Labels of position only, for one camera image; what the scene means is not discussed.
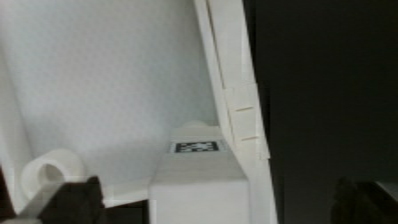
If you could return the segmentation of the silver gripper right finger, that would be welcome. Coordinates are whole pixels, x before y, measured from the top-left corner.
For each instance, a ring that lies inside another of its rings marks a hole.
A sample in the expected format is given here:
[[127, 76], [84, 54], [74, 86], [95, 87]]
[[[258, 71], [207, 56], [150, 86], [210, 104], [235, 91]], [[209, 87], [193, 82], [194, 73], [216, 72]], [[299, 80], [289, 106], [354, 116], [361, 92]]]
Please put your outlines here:
[[398, 200], [376, 182], [338, 180], [331, 224], [398, 224]]

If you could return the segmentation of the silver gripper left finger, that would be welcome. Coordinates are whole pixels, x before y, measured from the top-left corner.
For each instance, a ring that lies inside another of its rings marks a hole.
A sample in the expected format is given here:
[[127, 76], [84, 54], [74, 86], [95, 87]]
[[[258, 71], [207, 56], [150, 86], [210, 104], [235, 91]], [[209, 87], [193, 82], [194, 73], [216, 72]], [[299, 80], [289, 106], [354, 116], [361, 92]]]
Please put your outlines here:
[[100, 177], [47, 185], [22, 212], [0, 224], [107, 224]]

